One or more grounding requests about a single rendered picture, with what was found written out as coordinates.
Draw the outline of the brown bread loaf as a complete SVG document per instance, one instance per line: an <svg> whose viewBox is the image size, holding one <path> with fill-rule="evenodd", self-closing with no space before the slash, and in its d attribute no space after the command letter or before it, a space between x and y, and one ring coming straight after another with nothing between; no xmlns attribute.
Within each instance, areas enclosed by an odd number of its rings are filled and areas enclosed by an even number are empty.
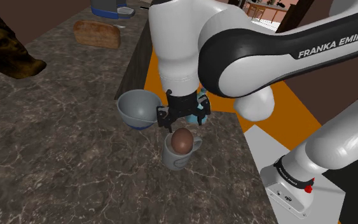
<svg viewBox="0 0 358 224"><path fill-rule="evenodd" d="M119 28L94 20L78 20L73 25L74 37L79 44L118 49L121 45Z"/></svg>

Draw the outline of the grey bowl with blue base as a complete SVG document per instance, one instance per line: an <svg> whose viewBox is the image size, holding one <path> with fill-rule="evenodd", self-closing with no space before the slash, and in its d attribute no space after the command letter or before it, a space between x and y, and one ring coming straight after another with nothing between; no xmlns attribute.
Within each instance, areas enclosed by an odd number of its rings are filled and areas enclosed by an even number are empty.
<svg viewBox="0 0 358 224"><path fill-rule="evenodd" d="M158 122L156 108L162 102L150 91L135 89L120 95L116 105L122 120L129 127L144 130Z"/></svg>

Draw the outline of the blue and grey coffee machine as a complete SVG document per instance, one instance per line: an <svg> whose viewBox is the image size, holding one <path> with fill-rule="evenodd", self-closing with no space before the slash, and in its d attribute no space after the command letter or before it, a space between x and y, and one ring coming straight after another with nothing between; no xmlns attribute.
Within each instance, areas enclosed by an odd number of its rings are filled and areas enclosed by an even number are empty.
<svg viewBox="0 0 358 224"><path fill-rule="evenodd" d="M127 0L90 0L92 13L99 17L122 19L131 18L135 10L127 6Z"/></svg>

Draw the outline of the wooden table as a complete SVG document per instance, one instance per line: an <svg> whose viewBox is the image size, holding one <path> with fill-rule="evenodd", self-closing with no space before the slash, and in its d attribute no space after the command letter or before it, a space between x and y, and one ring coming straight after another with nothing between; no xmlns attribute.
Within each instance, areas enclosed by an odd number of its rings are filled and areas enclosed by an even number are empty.
<svg viewBox="0 0 358 224"><path fill-rule="evenodd" d="M266 2L262 0L247 0L245 4L246 15L252 19L267 20L270 23L281 22L288 11L288 7L277 6L275 0L272 0L273 4L268 4L268 2L270 0Z"/></svg>

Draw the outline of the light blue bottle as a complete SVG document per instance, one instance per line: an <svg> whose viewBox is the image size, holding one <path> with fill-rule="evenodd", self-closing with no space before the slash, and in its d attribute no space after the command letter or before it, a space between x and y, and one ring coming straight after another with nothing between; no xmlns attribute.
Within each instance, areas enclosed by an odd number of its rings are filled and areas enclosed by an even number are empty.
<svg viewBox="0 0 358 224"><path fill-rule="evenodd" d="M202 87L200 89L199 93L197 93L197 99L199 99L200 97L202 97L206 94L207 94L207 90ZM199 104L197 108L203 109L203 106L201 104ZM188 115L188 116L186 116L186 121L188 123L198 124L198 117L195 115ZM202 119L202 124L204 124L206 121L207 121L207 115L205 115L205 117Z"/></svg>

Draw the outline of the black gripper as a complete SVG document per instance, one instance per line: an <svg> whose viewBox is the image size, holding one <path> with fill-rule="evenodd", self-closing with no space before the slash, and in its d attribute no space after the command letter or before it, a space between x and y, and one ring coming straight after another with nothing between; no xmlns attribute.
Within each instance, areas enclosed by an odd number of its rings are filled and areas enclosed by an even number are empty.
<svg viewBox="0 0 358 224"><path fill-rule="evenodd" d="M202 125L202 120L210 115L210 101L206 95L201 95L197 101L197 94L194 91L192 94L185 96L172 95L171 89L166 91L168 107L157 106L156 114L159 127L165 127L172 132L172 123L178 118L188 115L197 115L197 122Z"/></svg>

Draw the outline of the grey mug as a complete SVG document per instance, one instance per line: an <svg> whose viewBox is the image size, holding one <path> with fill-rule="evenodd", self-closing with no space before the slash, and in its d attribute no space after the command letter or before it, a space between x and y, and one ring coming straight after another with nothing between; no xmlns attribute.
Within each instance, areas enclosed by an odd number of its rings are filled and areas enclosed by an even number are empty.
<svg viewBox="0 0 358 224"><path fill-rule="evenodd" d="M171 145L171 139L172 139L172 134L168 134L164 140L162 153L161 153L162 163L170 170L179 171L186 166L192 154L197 149L199 149L199 147L201 147L202 139L200 137L194 137L193 147L191 151L185 155L177 154L173 150Z"/></svg>

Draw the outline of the brown egg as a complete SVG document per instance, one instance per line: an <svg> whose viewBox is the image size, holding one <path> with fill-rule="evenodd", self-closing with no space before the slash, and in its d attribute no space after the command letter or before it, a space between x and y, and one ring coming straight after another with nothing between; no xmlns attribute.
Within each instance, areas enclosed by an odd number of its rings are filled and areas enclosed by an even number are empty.
<svg viewBox="0 0 358 224"><path fill-rule="evenodd" d="M185 155L193 148L193 135L185 128L177 129L171 138L171 146L174 152Z"/></svg>

